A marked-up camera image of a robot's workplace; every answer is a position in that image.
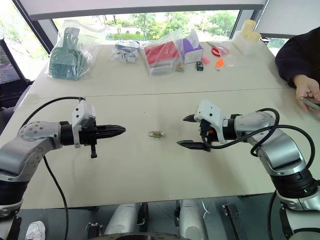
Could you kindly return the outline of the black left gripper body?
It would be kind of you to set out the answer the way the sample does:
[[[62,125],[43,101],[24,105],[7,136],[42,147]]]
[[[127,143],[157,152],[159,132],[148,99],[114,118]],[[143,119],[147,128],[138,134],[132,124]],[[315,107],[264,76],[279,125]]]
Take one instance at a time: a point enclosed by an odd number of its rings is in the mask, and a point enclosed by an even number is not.
[[[96,144],[97,144],[97,125],[96,120],[91,118],[87,123],[81,125],[79,132],[80,144],[90,146],[92,159],[97,158]]]

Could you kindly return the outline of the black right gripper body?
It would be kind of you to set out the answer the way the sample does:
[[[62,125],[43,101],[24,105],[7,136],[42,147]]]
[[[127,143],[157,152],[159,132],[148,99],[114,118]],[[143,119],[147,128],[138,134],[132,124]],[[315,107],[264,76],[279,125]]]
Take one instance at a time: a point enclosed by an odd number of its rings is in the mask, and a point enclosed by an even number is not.
[[[199,127],[203,149],[206,152],[210,152],[212,143],[216,141],[216,131],[210,126],[210,123],[204,119],[200,121]]]

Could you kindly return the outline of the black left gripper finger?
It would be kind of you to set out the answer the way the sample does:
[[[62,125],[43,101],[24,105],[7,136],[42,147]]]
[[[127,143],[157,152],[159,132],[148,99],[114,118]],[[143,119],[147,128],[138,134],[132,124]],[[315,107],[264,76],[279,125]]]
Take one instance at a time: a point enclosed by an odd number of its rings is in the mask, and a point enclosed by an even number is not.
[[[99,133],[124,133],[126,131],[125,127],[114,124],[97,125],[96,127]]]
[[[105,129],[105,130],[98,130],[96,134],[97,139],[107,139],[113,138],[123,134],[126,130],[125,129]]]

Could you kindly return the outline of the person's bare hand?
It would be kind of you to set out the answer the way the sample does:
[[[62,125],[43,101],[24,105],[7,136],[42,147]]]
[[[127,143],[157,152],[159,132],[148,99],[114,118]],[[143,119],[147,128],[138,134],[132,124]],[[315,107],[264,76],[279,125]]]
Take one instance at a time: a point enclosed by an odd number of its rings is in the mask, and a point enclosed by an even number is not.
[[[300,98],[301,97],[313,97],[317,101],[320,100],[320,86],[319,83],[304,74],[296,75],[293,78],[293,83],[296,87],[296,99],[303,109],[308,112],[309,107],[305,105]]]

